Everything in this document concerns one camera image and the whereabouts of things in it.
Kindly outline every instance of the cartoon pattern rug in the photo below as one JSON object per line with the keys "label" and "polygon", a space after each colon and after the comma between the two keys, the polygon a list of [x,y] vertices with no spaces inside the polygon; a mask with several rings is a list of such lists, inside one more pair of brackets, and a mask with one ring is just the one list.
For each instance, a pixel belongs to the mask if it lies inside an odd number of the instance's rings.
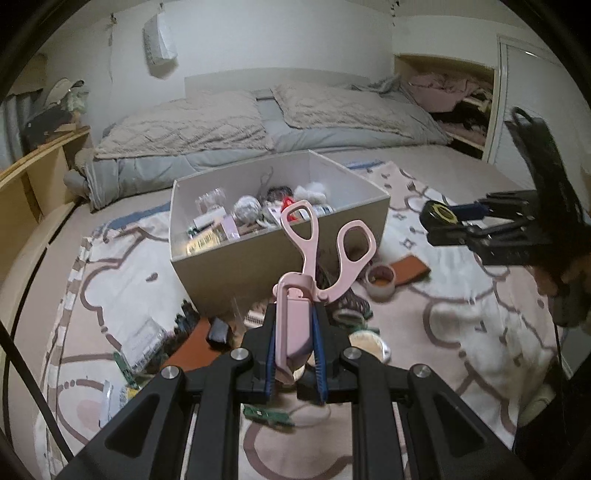
{"label": "cartoon pattern rug", "polygon": [[[430,365],[511,447],[517,418],[541,384],[555,355],[547,298],[524,268],[483,267],[467,248],[433,248],[418,214],[427,199],[449,203],[393,163],[360,171],[390,192],[390,212],[379,250],[385,261],[414,254],[430,278],[399,288],[386,303],[368,298],[372,326],[392,350],[390,364]],[[130,324],[152,316],[164,328],[186,293],[169,261],[168,213],[82,242],[60,303],[40,380],[51,410],[74,453],[98,431],[105,381],[121,380],[113,352]],[[282,395],[296,427],[279,432],[242,419],[241,479],[351,479],[349,406],[316,407]],[[35,446],[44,478],[64,461],[40,417]]]}

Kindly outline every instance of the human hand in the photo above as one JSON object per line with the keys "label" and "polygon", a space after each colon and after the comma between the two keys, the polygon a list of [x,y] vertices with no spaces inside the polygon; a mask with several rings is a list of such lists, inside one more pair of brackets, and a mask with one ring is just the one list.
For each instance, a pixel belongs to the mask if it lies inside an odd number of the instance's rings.
{"label": "human hand", "polygon": [[[563,283],[570,283],[580,275],[584,275],[585,291],[591,293],[591,254],[573,260],[560,279]],[[538,293],[540,295],[554,297],[558,293],[558,285],[545,269],[534,267],[534,280],[538,285]]]}

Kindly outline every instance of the white small box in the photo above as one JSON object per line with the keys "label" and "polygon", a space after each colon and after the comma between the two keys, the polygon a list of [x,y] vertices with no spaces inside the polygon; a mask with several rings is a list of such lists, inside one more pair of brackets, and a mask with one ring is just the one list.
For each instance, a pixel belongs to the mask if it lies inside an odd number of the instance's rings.
{"label": "white small box", "polygon": [[[266,229],[225,242],[217,247],[187,255],[187,230],[197,216],[195,200],[215,188],[226,193],[231,209],[243,195],[256,196],[269,173],[269,187],[288,185],[295,189],[311,181],[326,186],[334,213],[319,218],[320,262],[338,269],[336,237],[352,220],[363,220],[382,239],[390,195],[373,182],[313,151],[256,158],[227,167],[197,173],[174,182],[170,209],[170,257],[187,293],[205,316],[232,311],[232,298],[262,300],[272,296],[272,288],[289,271],[301,271],[303,259],[283,229]],[[310,237],[310,222],[300,221],[294,231]],[[366,251],[363,234],[352,231],[345,239],[347,248]]]}

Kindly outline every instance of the yellow ring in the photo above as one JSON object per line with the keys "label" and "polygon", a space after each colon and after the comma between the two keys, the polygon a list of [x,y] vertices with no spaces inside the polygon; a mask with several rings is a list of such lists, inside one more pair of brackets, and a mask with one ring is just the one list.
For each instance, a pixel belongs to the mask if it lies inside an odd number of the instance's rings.
{"label": "yellow ring", "polygon": [[433,211],[439,216],[439,218],[447,223],[457,224],[456,215],[445,205],[435,203],[433,205]]}

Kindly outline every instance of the silver screw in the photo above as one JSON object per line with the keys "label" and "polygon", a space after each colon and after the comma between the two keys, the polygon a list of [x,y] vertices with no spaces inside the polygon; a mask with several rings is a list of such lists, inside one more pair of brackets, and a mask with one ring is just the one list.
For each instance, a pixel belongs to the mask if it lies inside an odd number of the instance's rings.
{"label": "silver screw", "polygon": [[177,378],[180,370],[174,365],[169,365],[168,367],[164,367],[160,373],[166,380],[172,380],[173,378]]}
{"label": "silver screw", "polygon": [[424,364],[418,364],[413,367],[413,373],[419,378],[427,378],[431,375],[431,369]]}
{"label": "silver screw", "polygon": [[248,358],[248,355],[250,355],[250,352],[248,350],[246,350],[245,348],[235,348],[230,353],[230,356],[234,360],[244,360],[245,358]]}
{"label": "silver screw", "polygon": [[350,346],[343,351],[343,355],[349,360],[357,360],[361,357],[361,350],[354,346]]}

